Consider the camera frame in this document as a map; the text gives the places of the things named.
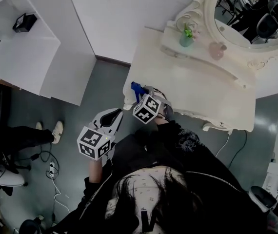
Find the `black cable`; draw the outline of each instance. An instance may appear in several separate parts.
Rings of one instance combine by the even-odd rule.
[[[57,170],[57,172],[55,173],[57,176],[55,176],[54,178],[51,178],[49,175],[47,176],[47,172],[48,172],[48,174],[50,174],[50,172],[49,172],[49,171],[46,171],[46,177],[47,177],[48,179],[55,180],[55,179],[58,177],[58,175],[59,175],[60,164],[59,164],[57,158],[51,153],[51,151],[42,151],[41,154],[43,154],[43,153],[49,153],[49,156],[48,156],[48,157],[52,156],[52,157],[55,159],[56,163],[57,163],[58,168],[54,167],[54,168]]]
[[[59,172],[59,170],[57,169],[57,168],[55,168],[54,166],[52,166],[54,169],[56,169],[57,170],[57,172]]]
[[[56,176],[56,177],[54,177],[54,178],[51,178],[51,176],[50,176],[50,172],[49,171],[46,171],[46,177],[48,178],[48,179],[50,179],[50,180],[55,180],[58,176]]]
[[[158,115],[157,115],[157,118],[161,118],[161,119],[164,119],[164,120],[170,122],[170,119],[167,118],[165,115],[162,115],[163,117],[160,117],[160,116],[158,116]]]
[[[42,150],[42,146],[40,146],[40,159],[42,160],[42,162],[47,163],[48,160],[49,160],[49,158],[50,158],[50,156],[53,156],[52,153],[51,153],[51,149],[52,149],[52,144],[51,144],[51,143],[50,143],[49,151],[43,151],[43,150]],[[47,158],[46,160],[43,159],[42,153],[48,153],[48,154],[49,154],[49,155],[48,155],[48,158]]]
[[[243,146],[236,152],[236,154],[235,154],[234,157],[232,158],[232,160],[231,160],[231,162],[230,162],[230,164],[229,164],[229,166],[228,166],[228,169],[230,168],[230,166],[231,166],[233,160],[235,159],[235,157],[238,155],[238,153],[239,153],[239,152],[245,147],[245,145],[246,145],[246,142],[247,142],[247,132],[246,132],[246,130],[244,130],[244,132],[245,132],[245,142],[244,142]]]

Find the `chair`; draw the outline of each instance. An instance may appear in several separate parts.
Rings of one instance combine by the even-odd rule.
[[[3,164],[7,170],[10,170],[10,171],[12,171],[15,174],[19,173],[17,171],[17,169],[26,169],[26,170],[29,170],[29,171],[31,170],[31,166],[30,165],[28,165],[28,166],[19,166],[19,165],[16,165],[14,163],[15,154],[11,154],[10,158],[8,156],[6,156],[5,154],[3,154],[3,157],[4,157],[4,161],[1,162],[1,164]]]
[[[242,11],[235,18],[231,19],[227,23],[227,25],[231,25],[234,22],[236,22],[237,20],[240,20],[250,8],[251,8],[251,5],[249,5],[248,3],[245,4],[245,7],[242,9]]]
[[[265,14],[258,22],[256,31],[260,38],[275,39],[278,37],[278,0],[272,0],[269,4],[270,14]]]
[[[228,12],[232,18],[229,21],[232,21],[233,18],[239,14],[238,10],[236,7],[231,3],[230,0],[218,0],[216,4],[217,7],[222,7],[224,10],[222,14],[224,15],[226,12]]]
[[[27,183],[25,182],[23,176],[19,174],[17,168],[31,169],[30,166],[21,167],[15,165],[4,155],[4,160],[0,161],[0,189],[3,189],[9,196],[12,195],[13,187],[27,186]]]

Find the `person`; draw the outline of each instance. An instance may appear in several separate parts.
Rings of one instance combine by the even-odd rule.
[[[239,22],[233,24],[231,27],[239,32],[247,29],[243,36],[252,43],[253,39],[257,37],[258,22],[265,14],[269,13],[268,3],[270,1],[271,0],[259,0],[246,11]]]
[[[4,155],[12,155],[22,149],[47,143],[57,144],[63,132],[63,123],[58,121],[53,132],[42,130],[37,122],[36,128],[26,126],[8,127],[0,125],[0,159]]]
[[[116,144],[89,162],[77,209],[48,234],[263,233],[262,211],[192,131],[159,115],[158,131]]]

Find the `white vanity table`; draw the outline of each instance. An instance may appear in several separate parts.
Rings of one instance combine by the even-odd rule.
[[[136,102],[131,82],[150,85],[164,92],[174,112],[201,118],[220,130],[247,130],[254,127],[257,71],[278,57],[278,39],[270,44],[252,45],[239,32],[215,22],[217,0],[193,0],[164,33],[144,29],[123,88],[126,110]],[[189,47],[179,44],[181,29],[187,23],[201,31]],[[227,26],[227,32],[220,30]],[[208,45],[223,42],[224,57],[211,58]]]

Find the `power strip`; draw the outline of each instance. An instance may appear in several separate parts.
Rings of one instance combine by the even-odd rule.
[[[49,164],[49,173],[51,177],[55,176],[55,163],[53,161],[51,161]]]

